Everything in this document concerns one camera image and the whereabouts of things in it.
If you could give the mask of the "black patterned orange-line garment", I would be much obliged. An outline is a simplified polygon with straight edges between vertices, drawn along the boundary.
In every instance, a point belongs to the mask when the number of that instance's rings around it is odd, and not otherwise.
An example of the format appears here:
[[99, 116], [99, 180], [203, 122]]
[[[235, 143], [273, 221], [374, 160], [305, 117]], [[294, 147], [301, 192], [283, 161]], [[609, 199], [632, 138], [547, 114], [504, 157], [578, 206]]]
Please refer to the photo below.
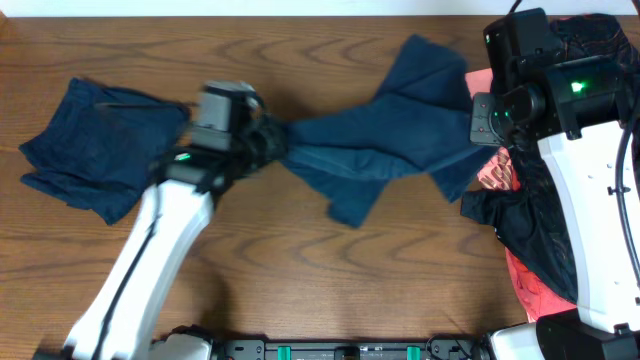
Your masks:
[[[602, 55], [618, 63], [627, 80], [639, 77], [639, 51], [612, 15], [589, 14], [550, 23], [568, 60]], [[495, 228], [498, 239], [558, 296], [575, 304], [577, 275], [558, 193], [535, 147], [507, 150], [519, 190], [483, 189], [463, 195], [461, 215]]]

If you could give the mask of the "coral red garment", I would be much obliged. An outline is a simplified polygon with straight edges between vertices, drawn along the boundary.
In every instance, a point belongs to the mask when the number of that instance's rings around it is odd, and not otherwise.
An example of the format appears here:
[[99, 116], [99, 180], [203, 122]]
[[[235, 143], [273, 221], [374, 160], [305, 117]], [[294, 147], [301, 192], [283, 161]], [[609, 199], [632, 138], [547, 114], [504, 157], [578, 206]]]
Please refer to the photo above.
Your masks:
[[[490, 90], [493, 79], [490, 69], [468, 72], [465, 75], [470, 94]], [[478, 172], [477, 179], [484, 189], [495, 191], [519, 190], [520, 181], [514, 170], [510, 156], [505, 148], [500, 148]], [[556, 314], [575, 308], [575, 305], [558, 296], [542, 280], [530, 271], [508, 249], [505, 250], [511, 283], [516, 296], [523, 306], [528, 321], [537, 321], [540, 317]]]

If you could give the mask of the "folded dark blue shorts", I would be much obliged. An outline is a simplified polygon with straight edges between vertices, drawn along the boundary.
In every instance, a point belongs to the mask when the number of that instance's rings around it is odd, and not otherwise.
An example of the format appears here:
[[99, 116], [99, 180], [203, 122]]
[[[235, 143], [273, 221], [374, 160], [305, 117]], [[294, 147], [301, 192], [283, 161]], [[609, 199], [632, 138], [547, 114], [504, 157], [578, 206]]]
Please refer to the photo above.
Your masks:
[[137, 203], [150, 166], [189, 119], [180, 102], [73, 78], [47, 127], [20, 145], [34, 167], [21, 182], [113, 225]]

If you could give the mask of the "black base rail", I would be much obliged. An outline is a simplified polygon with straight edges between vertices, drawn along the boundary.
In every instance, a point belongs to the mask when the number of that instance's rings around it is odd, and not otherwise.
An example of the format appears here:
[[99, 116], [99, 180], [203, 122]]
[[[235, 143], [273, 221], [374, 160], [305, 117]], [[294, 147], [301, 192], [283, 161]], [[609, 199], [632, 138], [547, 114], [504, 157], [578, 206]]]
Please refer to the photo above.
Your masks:
[[152, 360], [490, 360], [488, 346], [465, 336], [426, 340], [303, 341], [264, 336], [216, 338], [199, 326], [180, 326], [152, 343]]

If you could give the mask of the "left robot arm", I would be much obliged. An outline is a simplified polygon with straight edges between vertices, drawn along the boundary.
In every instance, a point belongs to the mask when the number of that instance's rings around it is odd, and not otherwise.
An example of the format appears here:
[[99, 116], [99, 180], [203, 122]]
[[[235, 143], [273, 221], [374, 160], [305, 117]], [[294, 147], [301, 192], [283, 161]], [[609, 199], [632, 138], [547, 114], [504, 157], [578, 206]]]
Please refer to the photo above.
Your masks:
[[194, 327], [159, 341], [153, 340], [153, 329], [187, 252], [214, 216], [216, 201], [234, 181], [285, 152], [284, 137], [251, 85], [208, 83], [191, 143], [161, 161], [159, 182], [144, 192], [121, 254], [72, 327], [60, 358], [216, 358], [214, 340]]

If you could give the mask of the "dark blue denim shorts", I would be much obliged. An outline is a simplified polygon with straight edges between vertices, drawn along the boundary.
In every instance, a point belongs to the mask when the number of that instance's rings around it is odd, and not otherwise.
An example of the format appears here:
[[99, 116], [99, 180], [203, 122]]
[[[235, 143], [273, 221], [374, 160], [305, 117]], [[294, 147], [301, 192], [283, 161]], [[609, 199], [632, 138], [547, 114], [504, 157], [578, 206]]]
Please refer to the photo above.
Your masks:
[[467, 63], [413, 35], [366, 104], [286, 125], [283, 165], [324, 195], [328, 215], [361, 226], [387, 184], [427, 174], [458, 200], [496, 148], [470, 141]]

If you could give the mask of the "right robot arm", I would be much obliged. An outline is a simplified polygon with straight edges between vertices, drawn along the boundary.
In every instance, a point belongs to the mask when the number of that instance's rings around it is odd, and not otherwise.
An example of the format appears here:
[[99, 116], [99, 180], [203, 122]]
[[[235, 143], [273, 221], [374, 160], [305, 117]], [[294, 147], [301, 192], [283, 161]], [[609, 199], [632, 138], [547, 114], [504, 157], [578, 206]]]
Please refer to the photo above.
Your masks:
[[639, 355], [639, 51], [615, 17], [512, 9], [483, 32], [493, 74], [470, 139], [505, 147], [521, 187], [465, 194], [572, 308], [488, 334], [478, 359]]

